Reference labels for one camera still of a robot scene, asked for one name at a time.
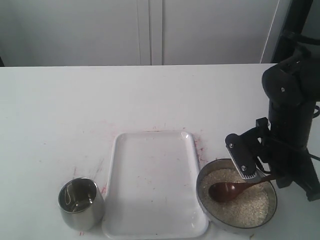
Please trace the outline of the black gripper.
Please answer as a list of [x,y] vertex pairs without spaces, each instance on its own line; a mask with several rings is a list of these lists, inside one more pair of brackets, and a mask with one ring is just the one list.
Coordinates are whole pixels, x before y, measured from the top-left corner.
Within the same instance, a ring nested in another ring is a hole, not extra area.
[[309,151],[296,149],[275,137],[268,125],[267,118],[259,118],[254,128],[240,135],[250,158],[269,165],[278,188],[286,188],[294,182],[305,191],[308,201],[319,200],[320,180]]

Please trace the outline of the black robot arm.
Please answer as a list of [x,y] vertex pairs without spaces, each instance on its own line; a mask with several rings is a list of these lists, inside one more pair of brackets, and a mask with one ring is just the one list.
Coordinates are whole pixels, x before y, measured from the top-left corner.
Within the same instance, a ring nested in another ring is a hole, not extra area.
[[[320,60],[302,45],[297,53],[267,69],[261,78],[269,99],[268,117],[240,135],[249,158],[278,188],[295,182],[308,201],[320,198],[320,181],[308,150],[312,121],[320,115]],[[267,164],[269,170],[263,170]]]

